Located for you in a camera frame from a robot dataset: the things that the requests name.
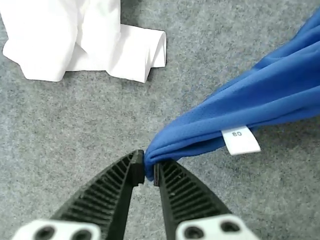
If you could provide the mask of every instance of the fabric fold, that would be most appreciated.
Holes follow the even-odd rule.
[[[151,68],[166,65],[166,34],[121,24],[120,10],[120,0],[1,1],[8,34],[3,55],[29,80],[58,82],[66,71],[107,71],[145,83]]]
[[[320,114],[320,8],[296,36],[176,118],[151,141],[146,176],[157,162],[225,145],[221,130],[276,125]]]

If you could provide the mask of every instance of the blue fabric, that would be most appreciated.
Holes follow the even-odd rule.
[[[145,152],[153,165],[214,151],[221,130],[294,122],[320,115],[320,8],[296,36],[160,131]]]

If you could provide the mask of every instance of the white cloth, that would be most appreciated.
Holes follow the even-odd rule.
[[[29,80],[86,70],[145,83],[166,65],[165,32],[120,24],[120,0],[0,0],[0,13],[3,55]]]

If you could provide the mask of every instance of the white fabric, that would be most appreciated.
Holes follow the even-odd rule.
[[[120,24],[120,0],[0,0],[0,13],[3,55],[29,80],[86,70],[145,83],[166,65],[165,32]]]

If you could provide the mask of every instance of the screw hole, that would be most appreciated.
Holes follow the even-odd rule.
[[[91,236],[88,230],[80,230],[73,235],[72,240],[91,240]]]
[[[49,240],[55,234],[55,229],[52,226],[41,228],[35,235],[35,240]]]
[[[240,231],[240,227],[230,221],[224,222],[221,224],[221,228],[224,232],[238,232]]]
[[[186,239],[201,239],[205,236],[205,234],[200,228],[196,226],[190,226],[184,231],[184,236]]]

